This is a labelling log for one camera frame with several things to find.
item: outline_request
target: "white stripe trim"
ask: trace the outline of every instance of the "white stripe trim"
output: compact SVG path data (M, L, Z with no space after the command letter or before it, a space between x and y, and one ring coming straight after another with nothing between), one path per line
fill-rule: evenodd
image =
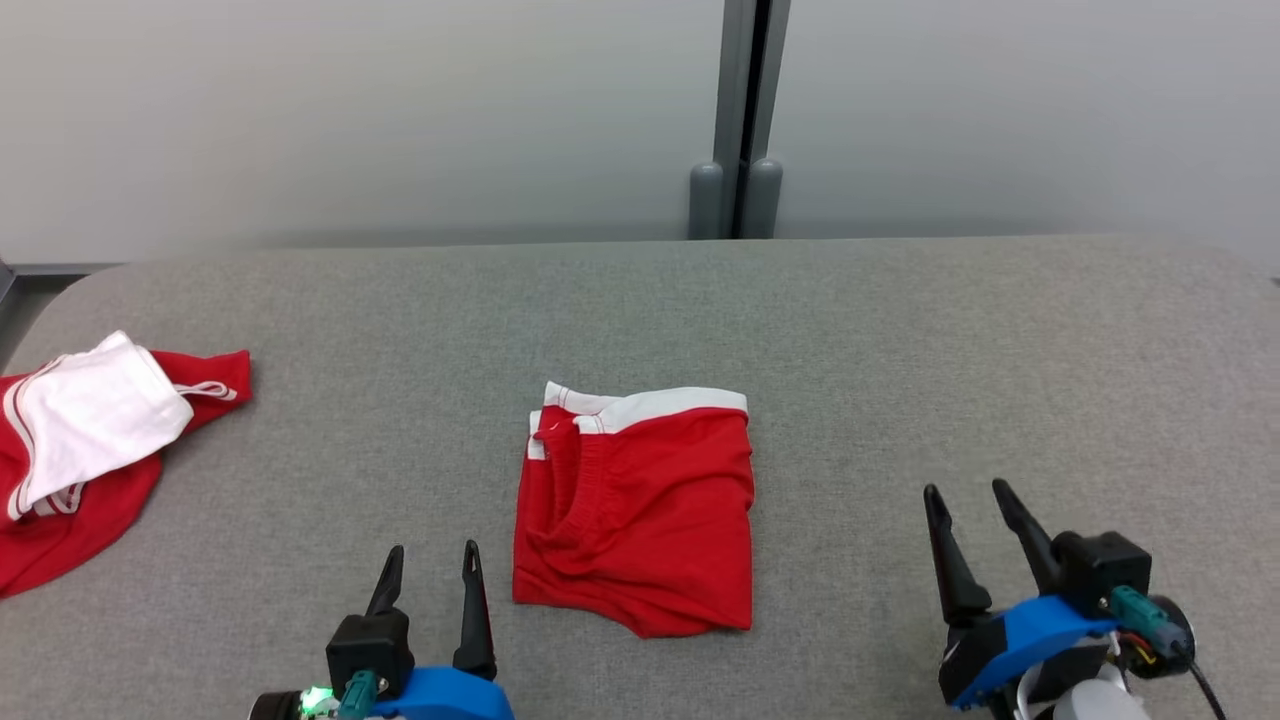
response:
M55 492L49 496L47 500L51 501L54 510L58 512L61 512L63 515L72 515L79 510L79 492L83 487L84 483L76 483L74 486Z
M525 456L530 460L547 460L547 447L543 446L543 441L534 439L534 433L538 432L538 423L541 420L541 410L534 410L529 414L529 446L525 448Z
M178 395L204 395L218 400L236 400L236 391L227 387L227 383L218 380L205 380L200 384L184 386L174 383L173 389Z
M543 407L556 405L575 415L595 415L620 400L622 398L613 395L577 392L553 382L548 382L547 389L543 391Z
M573 424L585 436L612 434L644 420L677 415L699 407L721 407L746 413L746 396L740 392L709 387L677 387L640 392L623 397L595 415L573 418Z
M31 505L27 503L27 488L31 486L32 471L36 468L36 439L31 437L31 432L27 430L27 424L22 420L22 413L18 407L22 405L22 393L31 384L31 380L44 375L45 373L52 370L61 363L67 356L49 363L44 368L36 370L35 373L27 375L26 378L9 386L9 389L4 393L4 416L13 427L14 432L18 433L18 439L22 441L23 448L27 451L27 473L22 477L22 482L13 488L9 495L8 512L9 519L17 521L26 512L31 511Z

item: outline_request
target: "white cloth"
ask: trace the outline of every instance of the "white cloth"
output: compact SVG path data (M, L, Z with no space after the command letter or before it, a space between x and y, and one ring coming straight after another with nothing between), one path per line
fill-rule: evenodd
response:
M192 418L182 396L192 393L236 395L221 383L174 386L151 352L120 331L14 383L4 396L4 415L29 465L8 498L9 519L74 512L83 483L182 434Z

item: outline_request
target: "blue bracket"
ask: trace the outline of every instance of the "blue bracket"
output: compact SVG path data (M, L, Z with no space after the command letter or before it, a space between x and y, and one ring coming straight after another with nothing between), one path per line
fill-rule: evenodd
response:
M991 620L1002 623L1005 650L992 657L973 683L951 703L968 708L998 692L1039 662L1075 646L1085 635L1103 635L1120 626L1116 619L1091 620L1056 594L1034 597Z
M415 667L404 692L374 705L372 717L515 720L502 688L453 667Z

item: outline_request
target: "green led light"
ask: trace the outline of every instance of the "green led light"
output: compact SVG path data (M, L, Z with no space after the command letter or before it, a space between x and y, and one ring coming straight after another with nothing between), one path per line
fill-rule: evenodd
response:
M311 714L316 711L316 707L333 697L332 688L310 688L302 692L302 712Z

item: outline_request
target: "blue robot part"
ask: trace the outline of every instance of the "blue robot part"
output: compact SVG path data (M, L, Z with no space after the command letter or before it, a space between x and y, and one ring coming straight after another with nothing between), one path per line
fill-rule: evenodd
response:
M375 717L515 720L502 688L453 667L415 667L404 693L374 705Z
M1036 597L996 615L970 630L964 643L952 646L938 670L938 684L952 707L984 705L1033 666L1087 635L1102 635L1119 625L1115 619L1084 618L1057 596Z

